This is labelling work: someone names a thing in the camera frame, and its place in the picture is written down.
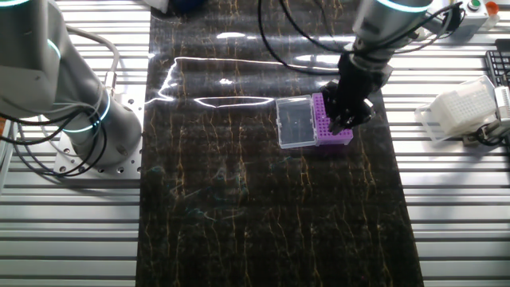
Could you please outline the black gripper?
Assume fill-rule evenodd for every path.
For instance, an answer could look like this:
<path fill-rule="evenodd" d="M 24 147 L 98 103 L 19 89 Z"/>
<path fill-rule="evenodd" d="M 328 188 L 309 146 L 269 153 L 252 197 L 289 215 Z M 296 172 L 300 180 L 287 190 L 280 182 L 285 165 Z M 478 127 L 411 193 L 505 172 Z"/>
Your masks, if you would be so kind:
<path fill-rule="evenodd" d="M 339 60 L 339 81 L 329 81 L 320 88 L 324 108 L 331 119 L 329 132 L 337 135 L 369 122 L 375 116 L 374 105 L 367 99 L 384 86 L 393 68 L 386 62 L 365 61 L 362 57 L 343 54 Z M 339 106 L 357 106 L 340 114 Z"/>

